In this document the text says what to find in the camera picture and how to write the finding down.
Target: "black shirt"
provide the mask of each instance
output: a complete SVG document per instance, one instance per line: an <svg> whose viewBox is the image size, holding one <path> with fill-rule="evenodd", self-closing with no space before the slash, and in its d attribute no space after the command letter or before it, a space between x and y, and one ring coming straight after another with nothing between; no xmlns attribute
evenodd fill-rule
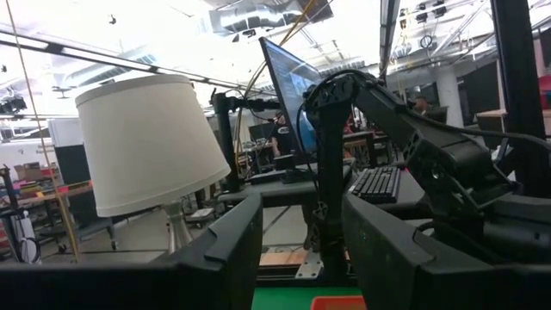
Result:
<svg viewBox="0 0 551 310"><path fill-rule="evenodd" d="M277 139L277 149L282 155L288 155L293 149L293 134L287 125L275 125L272 137Z"/></svg>

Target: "keyboard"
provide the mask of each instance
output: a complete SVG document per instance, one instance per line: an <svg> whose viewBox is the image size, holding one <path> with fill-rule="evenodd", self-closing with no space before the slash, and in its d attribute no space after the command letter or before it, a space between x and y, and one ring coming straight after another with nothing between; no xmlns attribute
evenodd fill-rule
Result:
<svg viewBox="0 0 551 310"><path fill-rule="evenodd" d="M349 193L373 204L396 203L398 185L397 167L378 167L360 172Z"/></svg>

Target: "lamp base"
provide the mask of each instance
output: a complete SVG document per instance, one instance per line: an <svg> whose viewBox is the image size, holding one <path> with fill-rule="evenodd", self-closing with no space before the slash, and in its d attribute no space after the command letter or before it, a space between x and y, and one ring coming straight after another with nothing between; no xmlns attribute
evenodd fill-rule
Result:
<svg viewBox="0 0 551 310"><path fill-rule="evenodd" d="M169 220L169 253L188 245L193 241L193 236L186 225L185 214L180 202L163 205L163 209Z"/></svg>

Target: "green mat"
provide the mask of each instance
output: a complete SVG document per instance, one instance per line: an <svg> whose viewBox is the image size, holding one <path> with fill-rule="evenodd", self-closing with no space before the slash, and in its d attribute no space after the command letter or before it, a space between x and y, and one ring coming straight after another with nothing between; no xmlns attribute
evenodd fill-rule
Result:
<svg viewBox="0 0 551 310"><path fill-rule="evenodd" d="M318 296L357 296L358 288L257 288L253 310L308 310Z"/></svg>

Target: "white lampshade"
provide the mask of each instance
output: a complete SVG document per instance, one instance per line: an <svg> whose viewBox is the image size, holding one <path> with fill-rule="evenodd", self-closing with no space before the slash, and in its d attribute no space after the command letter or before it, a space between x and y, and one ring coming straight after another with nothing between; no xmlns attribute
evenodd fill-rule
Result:
<svg viewBox="0 0 551 310"><path fill-rule="evenodd" d="M230 173L185 76L107 84L76 103L99 216L171 202Z"/></svg>

